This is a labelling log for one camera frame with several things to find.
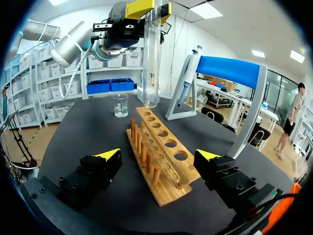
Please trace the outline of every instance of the blue storage bin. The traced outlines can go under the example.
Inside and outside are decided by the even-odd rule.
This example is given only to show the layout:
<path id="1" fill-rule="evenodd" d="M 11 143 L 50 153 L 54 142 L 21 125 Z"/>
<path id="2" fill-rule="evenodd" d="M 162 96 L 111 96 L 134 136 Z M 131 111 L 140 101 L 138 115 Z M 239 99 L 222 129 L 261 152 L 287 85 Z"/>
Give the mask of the blue storage bin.
<path id="1" fill-rule="evenodd" d="M 218 87 L 218 88 L 221 88 L 221 89 L 227 89 L 227 87 L 226 86 L 224 86 L 224 85 L 222 85 L 222 84 L 216 84 L 216 86 Z"/>
<path id="2" fill-rule="evenodd" d="M 96 94 L 110 91 L 110 80 L 92 81 L 87 84 L 87 93 Z"/>
<path id="3" fill-rule="evenodd" d="M 134 81 L 130 78 L 118 78 L 110 80 L 110 91 L 120 92 L 120 91 L 133 91 Z"/>

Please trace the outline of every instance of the wire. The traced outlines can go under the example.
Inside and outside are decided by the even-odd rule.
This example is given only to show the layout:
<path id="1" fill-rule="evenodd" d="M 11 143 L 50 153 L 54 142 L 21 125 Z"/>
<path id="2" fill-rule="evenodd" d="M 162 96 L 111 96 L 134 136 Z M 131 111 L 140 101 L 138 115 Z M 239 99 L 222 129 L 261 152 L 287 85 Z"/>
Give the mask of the wire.
<path id="1" fill-rule="evenodd" d="M 69 81 L 68 86 L 67 86 L 67 89 L 66 89 L 67 92 L 66 92 L 65 95 L 63 94 L 63 91 L 62 91 L 62 81 L 61 81 L 62 75 L 60 74 L 60 76 L 59 76 L 59 90 L 60 90 L 60 94 L 61 94 L 62 99 L 66 99 L 66 98 L 68 97 L 68 94 L 69 94 L 70 89 L 71 89 L 71 87 L 72 87 L 73 80 L 74 80 L 74 78 L 75 78 L 75 76 L 76 76 L 76 74 L 77 74 L 77 72 L 78 72 L 78 70 L 79 70 L 79 68 L 80 68 L 80 66 L 81 66 L 81 64 L 82 64 L 82 62 L 84 61 L 84 59 L 87 57 L 88 53 L 90 52 L 92 46 L 93 46 L 93 44 L 91 44 L 91 45 L 88 47 L 87 51 L 85 52 L 85 55 L 84 55 L 84 56 L 81 58 L 81 60 L 79 61 L 78 65 L 77 65 L 77 67 L 76 67 L 76 69 L 75 69 L 75 71 L 73 72 L 72 77 L 70 78 L 70 81 Z"/>
<path id="2" fill-rule="evenodd" d="M 268 205 L 272 204 L 272 203 L 275 203 L 281 199 L 284 199 L 284 198 L 288 198 L 288 197 L 296 197 L 298 194 L 297 193 L 286 193 L 286 194 L 283 194 L 283 195 L 280 195 L 278 197 L 275 197 L 271 200 L 268 200 L 267 202 L 265 203 L 262 203 L 260 204 L 259 206 L 257 206 L 256 208 L 254 208 L 252 211 L 250 211 L 248 213 L 248 217 L 250 217 L 251 215 L 253 215 L 254 213 L 258 212 L 259 210 L 263 209 L 264 207 L 267 207 Z"/>
<path id="3" fill-rule="evenodd" d="M 183 19 L 183 22 L 182 22 L 182 25 L 181 25 L 181 28 L 180 28 L 180 31 L 179 31 L 179 34 L 178 34 L 178 37 L 177 37 L 176 42 L 175 42 L 175 38 L 176 38 L 176 19 L 177 19 L 177 17 L 175 16 L 175 22 L 174 22 L 175 26 L 174 26 L 174 48 L 173 48 L 173 57 L 172 57 L 170 75 L 169 75 L 169 77 L 168 77 L 167 86 L 166 86 L 166 90 L 167 90 L 167 89 L 168 89 L 168 84 L 169 84 L 169 82 L 171 83 L 170 93 L 172 92 L 172 70 L 173 70 L 173 61 L 174 61 L 175 47 L 176 47 L 177 42 L 178 42 L 178 40 L 179 40 L 179 37 L 180 37 L 181 31 L 182 31 L 182 28 L 184 27 L 185 20 L 186 20 L 186 16 L 187 16 L 187 12 L 188 12 L 188 10 L 186 10 L 186 14 L 185 14 L 185 17 L 184 17 L 184 19 Z"/>

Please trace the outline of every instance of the chair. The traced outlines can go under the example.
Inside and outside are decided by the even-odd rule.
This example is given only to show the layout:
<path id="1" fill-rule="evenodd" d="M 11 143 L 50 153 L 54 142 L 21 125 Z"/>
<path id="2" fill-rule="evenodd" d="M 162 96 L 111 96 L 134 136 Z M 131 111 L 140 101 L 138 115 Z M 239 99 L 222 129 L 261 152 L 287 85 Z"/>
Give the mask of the chair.
<path id="1" fill-rule="evenodd" d="M 259 147 L 262 141 L 265 141 L 269 138 L 270 132 L 259 124 L 255 124 L 252 130 L 252 133 L 248 139 L 248 143 L 250 143 L 254 147 Z"/>
<path id="2" fill-rule="evenodd" d="M 208 117 L 212 118 L 214 121 L 218 122 L 219 124 L 222 124 L 222 122 L 224 121 L 224 116 L 222 114 L 219 114 L 218 112 L 209 109 L 207 107 L 203 107 L 201 109 L 201 112 L 204 115 L 207 115 Z M 222 124 L 223 127 L 227 128 L 228 130 L 232 131 L 235 133 L 235 129 L 232 128 L 231 126 L 228 126 L 227 124 Z"/>

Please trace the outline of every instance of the table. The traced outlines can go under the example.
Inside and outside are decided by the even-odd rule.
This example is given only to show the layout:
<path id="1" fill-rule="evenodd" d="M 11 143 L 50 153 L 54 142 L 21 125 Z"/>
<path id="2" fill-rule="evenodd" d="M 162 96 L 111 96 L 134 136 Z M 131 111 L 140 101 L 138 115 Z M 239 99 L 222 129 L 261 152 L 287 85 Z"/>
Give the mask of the table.
<path id="1" fill-rule="evenodd" d="M 248 99 L 241 99 L 241 105 L 242 104 L 245 104 L 246 106 L 250 107 L 251 104 L 252 104 L 252 101 L 250 101 Z M 239 106 L 239 109 L 238 109 L 238 112 L 237 112 L 237 115 L 236 115 L 237 117 L 239 116 L 239 113 L 241 112 L 241 105 Z M 273 129 L 275 127 L 276 122 L 279 121 L 278 116 L 275 113 L 271 112 L 270 110 L 264 109 L 262 107 L 260 108 L 260 113 L 265 115 L 266 117 L 268 117 L 271 120 L 271 124 L 269 126 L 268 131 L 272 133 Z M 265 140 L 265 141 L 262 141 L 262 143 L 261 143 L 261 145 L 259 147 L 259 151 L 262 151 L 262 149 L 264 148 L 264 146 L 268 142 L 268 139 Z"/>
<path id="2" fill-rule="evenodd" d="M 234 101 L 234 107 L 233 110 L 231 111 L 230 118 L 227 123 L 229 126 L 234 128 L 236 125 L 236 120 L 238 119 L 239 116 L 237 115 L 238 113 L 237 109 L 238 107 L 241 107 L 241 99 L 233 94 L 230 94 L 229 92 L 222 92 L 221 89 L 216 86 L 209 85 L 206 80 L 197 79 L 197 86 L 207 91 L 218 93 Z"/>
<path id="3" fill-rule="evenodd" d="M 161 98 L 152 111 L 194 153 L 197 148 L 226 154 L 236 134 L 207 116 L 172 121 L 165 119 L 170 100 Z M 184 231 L 194 235 L 215 234 L 227 227 L 235 212 L 228 209 L 215 191 L 209 191 L 202 179 L 191 184 L 193 190 L 181 199 L 159 207 L 152 196 L 128 142 L 126 129 L 130 119 L 140 118 L 135 107 L 143 106 L 135 95 L 128 99 L 128 116 L 116 118 L 111 97 L 80 100 L 59 124 L 43 158 L 39 179 L 47 176 L 58 184 L 79 165 L 87 154 L 115 148 L 122 150 L 123 165 L 106 191 L 100 191 L 81 213 L 103 226 L 145 232 Z M 175 112 L 190 109 L 181 105 Z M 236 160 L 243 173 L 257 178 L 258 188 L 266 183 L 289 191 L 293 183 L 267 157 L 250 144 Z"/>

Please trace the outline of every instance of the man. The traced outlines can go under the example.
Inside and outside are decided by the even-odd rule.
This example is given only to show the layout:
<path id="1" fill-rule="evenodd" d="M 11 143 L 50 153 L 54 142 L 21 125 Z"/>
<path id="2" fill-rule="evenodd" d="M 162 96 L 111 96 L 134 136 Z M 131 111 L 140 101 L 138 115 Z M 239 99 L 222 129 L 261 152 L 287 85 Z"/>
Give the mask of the man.
<path id="1" fill-rule="evenodd" d="M 274 148 L 275 151 L 277 151 L 276 155 L 277 155 L 277 157 L 279 157 L 280 160 L 283 160 L 283 158 L 284 158 L 282 151 L 288 142 L 288 138 L 294 129 L 295 121 L 298 121 L 298 117 L 300 115 L 300 110 L 301 110 L 302 106 L 304 105 L 305 86 L 303 83 L 299 83 L 298 90 L 299 90 L 299 92 L 294 97 L 293 103 L 291 105 L 289 118 L 286 120 L 285 126 L 283 128 L 284 132 L 279 139 L 278 145 Z"/>

